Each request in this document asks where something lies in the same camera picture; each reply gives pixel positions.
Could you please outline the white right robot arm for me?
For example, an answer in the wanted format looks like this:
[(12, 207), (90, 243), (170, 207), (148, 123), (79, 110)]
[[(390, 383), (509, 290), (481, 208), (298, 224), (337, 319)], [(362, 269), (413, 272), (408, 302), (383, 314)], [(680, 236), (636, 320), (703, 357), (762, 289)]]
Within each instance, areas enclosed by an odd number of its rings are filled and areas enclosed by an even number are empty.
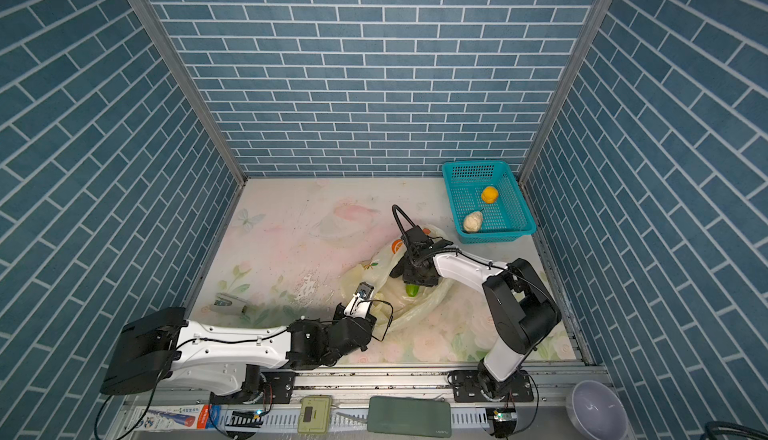
[(472, 256), (453, 242), (413, 226), (401, 232), (404, 256), (392, 269), (404, 283), (434, 286), (454, 280), (484, 295), (498, 340), (480, 362), (486, 389), (499, 390), (562, 320), (552, 295), (527, 260)]

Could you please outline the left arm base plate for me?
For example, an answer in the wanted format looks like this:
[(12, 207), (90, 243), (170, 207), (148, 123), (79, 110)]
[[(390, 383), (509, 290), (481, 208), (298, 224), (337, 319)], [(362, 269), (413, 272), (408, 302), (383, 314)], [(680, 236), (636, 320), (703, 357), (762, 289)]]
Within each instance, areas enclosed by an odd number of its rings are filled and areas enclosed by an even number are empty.
[(211, 405), (287, 405), (294, 391), (297, 373), (293, 371), (259, 371), (248, 374), (239, 392), (209, 396)]

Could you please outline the green fruit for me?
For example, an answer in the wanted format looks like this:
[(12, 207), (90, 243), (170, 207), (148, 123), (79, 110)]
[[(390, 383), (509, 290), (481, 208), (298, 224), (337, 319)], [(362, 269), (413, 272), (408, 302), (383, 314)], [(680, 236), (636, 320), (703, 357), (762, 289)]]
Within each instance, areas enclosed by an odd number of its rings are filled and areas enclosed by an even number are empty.
[(419, 292), (420, 292), (420, 287), (418, 285), (414, 285), (414, 284), (405, 285), (405, 293), (409, 298), (417, 297)]

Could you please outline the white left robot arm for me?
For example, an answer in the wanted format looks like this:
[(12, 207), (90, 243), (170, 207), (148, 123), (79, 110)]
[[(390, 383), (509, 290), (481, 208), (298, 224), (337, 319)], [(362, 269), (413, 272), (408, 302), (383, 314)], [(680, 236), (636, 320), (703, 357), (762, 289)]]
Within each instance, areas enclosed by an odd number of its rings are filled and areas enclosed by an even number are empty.
[(263, 370), (314, 370), (366, 350), (376, 318), (343, 305), (330, 321), (299, 319), (267, 329), (225, 328), (188, 320), (169, 307), (126, 324), (102, 380), (103, 395), (127, 396), (160, 384), (248, 401)]

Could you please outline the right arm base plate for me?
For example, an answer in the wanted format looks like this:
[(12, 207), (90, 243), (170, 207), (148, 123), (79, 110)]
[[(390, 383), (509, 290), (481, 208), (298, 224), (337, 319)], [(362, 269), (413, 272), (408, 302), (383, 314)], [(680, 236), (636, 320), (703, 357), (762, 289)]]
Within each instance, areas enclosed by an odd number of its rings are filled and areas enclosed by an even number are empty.
[(448, 373), (447, 380), (457, 403), (534, 400), (532, 382), (525, 370), (518, 370), (503, 381), (485, 371), (454, 370)]

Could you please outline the beige pear fruit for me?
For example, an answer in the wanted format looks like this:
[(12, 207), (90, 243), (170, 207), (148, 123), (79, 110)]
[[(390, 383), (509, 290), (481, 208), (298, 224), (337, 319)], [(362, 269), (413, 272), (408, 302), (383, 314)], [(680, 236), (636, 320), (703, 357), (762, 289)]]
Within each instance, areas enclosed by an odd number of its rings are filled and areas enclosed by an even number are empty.
[(474, 234), (481, 231), (484, 223), (484, 215), (482, 211), (475, 211), (468, 214), (462, 223), (462, 230), (468, 234)]

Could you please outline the yellow lemon fruit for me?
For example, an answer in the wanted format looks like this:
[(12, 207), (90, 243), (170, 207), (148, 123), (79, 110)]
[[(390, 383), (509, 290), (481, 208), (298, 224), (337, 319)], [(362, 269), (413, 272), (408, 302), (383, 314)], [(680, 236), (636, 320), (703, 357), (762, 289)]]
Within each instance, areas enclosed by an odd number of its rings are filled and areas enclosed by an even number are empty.
[(496, 203), (499, 196), (499, 191), (493, 186), (488, 186), (481, 192), (481, 200), (488, 205)]

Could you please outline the yellow translucent plastic bag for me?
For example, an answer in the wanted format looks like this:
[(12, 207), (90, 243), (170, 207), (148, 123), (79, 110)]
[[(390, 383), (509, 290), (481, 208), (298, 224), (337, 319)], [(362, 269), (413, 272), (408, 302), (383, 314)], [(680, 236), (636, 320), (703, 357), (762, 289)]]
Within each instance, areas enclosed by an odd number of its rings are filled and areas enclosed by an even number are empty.
[(420, 287), (419, 292), (411, 297), (401, 277), (389, 276), (391, 270), (404, 256), (404, 245), (396, 239), (383, 247), (371, 260), (356, 264), (344, 273), (340, 281), (340, 291), (344, 303), (348, 303), (360, 283), (373, 286), (370, 313), (376, 318), (374, 335), (381, 337), (389, 318), (392, 323), (389, 332), (415, 327), (425, 320), (446, 299), (455, 281), (440, 277), (435, 287)]

